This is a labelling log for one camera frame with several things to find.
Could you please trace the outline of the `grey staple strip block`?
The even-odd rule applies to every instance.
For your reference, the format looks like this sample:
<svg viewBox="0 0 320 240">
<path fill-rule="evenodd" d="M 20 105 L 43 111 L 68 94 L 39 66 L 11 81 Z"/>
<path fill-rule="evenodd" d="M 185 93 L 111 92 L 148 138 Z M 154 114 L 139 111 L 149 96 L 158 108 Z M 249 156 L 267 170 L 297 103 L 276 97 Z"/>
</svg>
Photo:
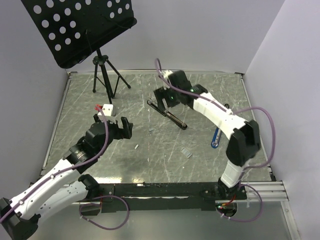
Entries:
<svg viewBox="0 0 320 240">
<path fill-rule="evenodd" d="M 192 156 L 192 153 L 185 147 L 183 147 L 180 152 L 188 159 Z"/>
</svg>

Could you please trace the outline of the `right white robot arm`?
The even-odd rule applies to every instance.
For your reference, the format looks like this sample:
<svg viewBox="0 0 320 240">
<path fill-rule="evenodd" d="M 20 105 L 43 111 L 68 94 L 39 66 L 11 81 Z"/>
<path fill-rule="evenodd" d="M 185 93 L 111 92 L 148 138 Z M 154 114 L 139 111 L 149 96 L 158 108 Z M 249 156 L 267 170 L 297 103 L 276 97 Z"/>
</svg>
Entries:
<svg viewBox="0 0 320 240">
<path fill-rule="evenodd" d="M 162 87 L 154 90 L 158 108 L 183 104 L 209 119 L 228 139 L 227 164 L 218 179 L 218 193 L 230 199 L 240 188 L 240 179 L 249 160 L 261 149 L 259 125 L 255 120 L 246 120 L 235 115 L 231 109 L 219 103 L 202 85 L 192 85 L 182 70 L 159 70 Z"/>
</svg>

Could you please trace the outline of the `black stapler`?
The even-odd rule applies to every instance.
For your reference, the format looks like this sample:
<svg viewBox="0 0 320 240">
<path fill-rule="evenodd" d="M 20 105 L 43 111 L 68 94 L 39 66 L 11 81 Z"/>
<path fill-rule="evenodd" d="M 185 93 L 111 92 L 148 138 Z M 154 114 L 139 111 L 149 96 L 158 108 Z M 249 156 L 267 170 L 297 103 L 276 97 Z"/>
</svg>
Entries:
<svg viewBox="0 0 320 240">
<path fill-rule="evenodd" d="M 180 129 L 186 130 L 188 128 L 188 125 L 178 119 L 175 115 L 173 115 L 171 112 L 169 112 L 167 109 L 161 110 L 158 107 L 157 102 L 155 102 L 153 99 L 149 98 L 147 100 L 147 104 L 152 107 L 154 110 L 156 110 L 158 113 L 160 113 L 162 116 L 170 119 L 173 123 L 175 123 Z"/>
</svg>

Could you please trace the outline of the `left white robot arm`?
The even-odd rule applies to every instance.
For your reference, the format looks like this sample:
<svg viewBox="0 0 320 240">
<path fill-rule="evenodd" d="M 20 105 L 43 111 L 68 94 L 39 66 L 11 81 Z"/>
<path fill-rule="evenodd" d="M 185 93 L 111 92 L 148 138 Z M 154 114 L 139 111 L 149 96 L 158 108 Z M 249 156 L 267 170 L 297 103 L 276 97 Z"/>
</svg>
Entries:
<svg viewBox="0 0 320 240">
<path fill-rule="evenodd" d="M 133 123 L 121 117 L 122 127 L 95 114 L 95 122 L 42 178 L 17 196 L 0 200 L 0 223 L 13 240 L 27 240 L 40 223 L 82 200 L 96 200 L 99 183 L 84 172 L 104 154 L 113 140 L 130 139 Z"/>
</svg>

